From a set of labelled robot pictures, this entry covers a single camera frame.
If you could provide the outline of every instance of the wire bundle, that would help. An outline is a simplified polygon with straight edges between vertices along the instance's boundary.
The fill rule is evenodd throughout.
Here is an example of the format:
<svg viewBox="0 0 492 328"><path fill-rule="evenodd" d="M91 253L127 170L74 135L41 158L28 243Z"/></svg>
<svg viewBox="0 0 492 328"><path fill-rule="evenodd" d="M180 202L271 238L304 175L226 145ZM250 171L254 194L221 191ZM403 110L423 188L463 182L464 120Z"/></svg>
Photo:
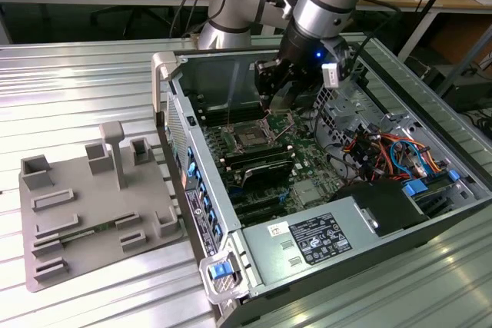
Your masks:
<svg viewBox="0 0 492 328"><path fill-rule="evenodd" d="M377 140L368 140L370 136L374 135L377 135ZM370 168L369 175L366 172L366 178L369 180L370 177L370 181L381 177L389 177L396 181L422 177L417 171L411 170L414 162L411 160L410 152L413 152L417 156L427 176L441 172L441 169L432 158L428 147L409 137L399 137L395 134L356 134L350 144L343 148L343 152L352 154L352 152L356 151L356 143L363 144L363 141L366 144L370 142L369 146L373 154L369 154L369 156L372 155L372 158L377 156L375 163L369 157L362 164L362 166L365 165Z"/></svg>

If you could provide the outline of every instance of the blue wire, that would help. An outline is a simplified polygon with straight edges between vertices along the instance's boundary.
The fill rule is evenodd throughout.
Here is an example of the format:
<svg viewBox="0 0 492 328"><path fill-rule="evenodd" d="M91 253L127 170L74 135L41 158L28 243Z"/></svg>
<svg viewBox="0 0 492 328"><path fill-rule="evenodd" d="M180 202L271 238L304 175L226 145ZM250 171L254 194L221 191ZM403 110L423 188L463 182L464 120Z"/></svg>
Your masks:
<svg viewBox="0 0 492 328"><path fill-rule="evenodd" d="M405 167L402 167L400 166L398 163L397 163L397 160L396 158L394 157L394 145L396 145L399 141L395 141L392 145L391 145L391 148L390 148L390 156L391 156L391 161L393 162L394 166L396 168L399 168L401 169L403 172L405 172L406 174L408 174L410 176L410 178L413 178L414 176L412 176L412 173Z"/></svg>
<svg viewBox="0 0 492 328"><path fill-rule="evenodd" d="M408 142L406 140L399 140L399 141L396 141L394 142L392 145L391 145L391 149L390 149L390 154L391 154L391 161L393 162L393 164L398 167L399 169L401 169L402 171L404 171L405 173L409 174L410 175L410 178L412 178L412 175L410 173L410 171L405 168L405 167L402 167L400 166L397 162L396 162L396 159L394 157L394 145L399 143L399 142L403 142L405 144L408 145L408 147L410 147L413 151L415 151L415 154L417 154L417 157L418 157L418 160L420 161L421 165L422 165L422 168L426 171L427 174L433 174L434 171L430 172L428 168L428 166L425 164L425 161L424 159L422 158L421 156L421 153L419 152L419 150L415 147L414 144L412 144L411 142Z"/></svg>

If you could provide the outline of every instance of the barcode sticker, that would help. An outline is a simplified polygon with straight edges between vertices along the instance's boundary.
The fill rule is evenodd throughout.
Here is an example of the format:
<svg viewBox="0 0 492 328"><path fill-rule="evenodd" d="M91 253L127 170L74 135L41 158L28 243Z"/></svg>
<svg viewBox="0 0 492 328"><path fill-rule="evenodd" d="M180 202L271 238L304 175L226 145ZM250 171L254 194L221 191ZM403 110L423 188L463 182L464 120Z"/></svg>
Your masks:
<svg viewBox="0 0 492 328"><path fill-rule="evenodd" d="M289 231L289 223L287 222L276 223L268 226L267 228L268 228L268 232L270 232L270 236L275 237L278 236L279 234L286 234Z"/></svg>

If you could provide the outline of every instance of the open computer chassis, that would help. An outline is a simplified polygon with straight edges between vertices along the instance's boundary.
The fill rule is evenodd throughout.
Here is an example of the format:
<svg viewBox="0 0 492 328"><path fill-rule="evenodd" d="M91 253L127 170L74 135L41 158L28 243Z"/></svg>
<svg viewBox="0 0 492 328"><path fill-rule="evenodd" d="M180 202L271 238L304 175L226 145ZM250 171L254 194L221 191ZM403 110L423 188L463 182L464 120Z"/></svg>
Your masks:
<svg viewBox="0 0 492 328"><path fill-rule="evenodd" d="M492 201L492 177L365 51L340 89L270 114L254 62L274 50L166 53L167 69L163 54L156 124L221 326L425 244ZM404 113L387 111L367 74Z"/></svg>

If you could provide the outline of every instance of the metal workbench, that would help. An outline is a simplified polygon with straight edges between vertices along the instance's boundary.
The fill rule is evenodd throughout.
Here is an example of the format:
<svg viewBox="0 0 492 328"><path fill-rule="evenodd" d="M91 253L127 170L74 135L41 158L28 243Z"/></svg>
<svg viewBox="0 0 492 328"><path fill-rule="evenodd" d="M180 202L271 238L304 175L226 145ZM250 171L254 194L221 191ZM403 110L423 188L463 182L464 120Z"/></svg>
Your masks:
<svg viewBox="0 0 492 328"><path fill-rule="evenodd" d="M360 41L362 35L347 35ZM278 38L256 38L276 45ZM20 158L60 161L85 154L98 124L122 121L127 139L144 135L163 178L169 173L152 120L150 60L187 41L119 41L0 47L0 325L215 326L185 238L38 293L24 286ZM490 145L392 58L367 50L488 171ZM398 99L369 86L392 112ZM251 326L492 326L492 207L427 245L264 316Z"/></svg>

